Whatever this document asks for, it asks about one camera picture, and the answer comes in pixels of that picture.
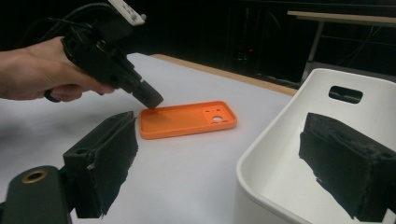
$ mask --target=white plastic container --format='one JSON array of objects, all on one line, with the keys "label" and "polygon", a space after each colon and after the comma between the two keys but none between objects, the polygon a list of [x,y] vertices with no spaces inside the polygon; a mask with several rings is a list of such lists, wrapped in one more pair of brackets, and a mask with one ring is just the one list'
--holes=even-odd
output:
[{"label": "white plastic container", "polygon": [[[329,97],[333,86],[361,91],[361,100],[335,100]],[[396,149],[396,84],[316,69],[237,163],[233,224],[360,223],[319,185],[298,155],[308,112],[338,119]],[[395,220],[388,210],[382,223]]]}]

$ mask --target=phone case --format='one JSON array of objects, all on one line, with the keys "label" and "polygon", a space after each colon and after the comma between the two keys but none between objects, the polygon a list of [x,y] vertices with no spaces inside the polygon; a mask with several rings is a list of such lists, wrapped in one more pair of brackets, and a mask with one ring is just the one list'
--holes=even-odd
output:
[{"label": "phone case", "polygon": [[231,108],[222,101],[145,109],[139,117],[140,135],[144,139],[231,129],[237,121]]}]

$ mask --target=white table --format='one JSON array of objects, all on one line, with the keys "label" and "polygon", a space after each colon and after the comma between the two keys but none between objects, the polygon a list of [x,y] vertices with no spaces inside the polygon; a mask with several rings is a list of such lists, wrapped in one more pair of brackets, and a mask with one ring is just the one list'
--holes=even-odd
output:
[{"label": "white table", "polygon": [[[164,98],[160,106],[221,100],[238,117],[234,129],[158,140],[136,137],[139,151],[120,194],[103,219],[73,223],[229,224],[235,165],[290,96],[142,54],[136,71]],[[63,154],[104,119],[144,109],[123,90],[93,92],[71,103],[0,100],[0,202],[8,182],[41,165],[64,166]]]}]

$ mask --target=white connector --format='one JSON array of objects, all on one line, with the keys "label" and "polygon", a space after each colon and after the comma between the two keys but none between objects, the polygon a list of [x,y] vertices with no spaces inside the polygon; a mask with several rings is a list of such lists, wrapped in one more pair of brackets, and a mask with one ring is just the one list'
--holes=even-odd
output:
[{"label": "white connector", "polygon": [[108,2],[127,20],[132,26],[145,23],[146,15],[139,15],[122,0],[108,0]]}]

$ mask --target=orange object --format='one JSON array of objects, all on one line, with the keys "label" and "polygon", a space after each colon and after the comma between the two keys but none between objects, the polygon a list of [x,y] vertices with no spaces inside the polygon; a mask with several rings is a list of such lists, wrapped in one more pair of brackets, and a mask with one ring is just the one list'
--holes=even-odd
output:
[{"label": "orange object", "polygon": [[145,109],[139,123],[142,138],[156,139],[231,129],[236,115],[224,102],[214,101]]}]

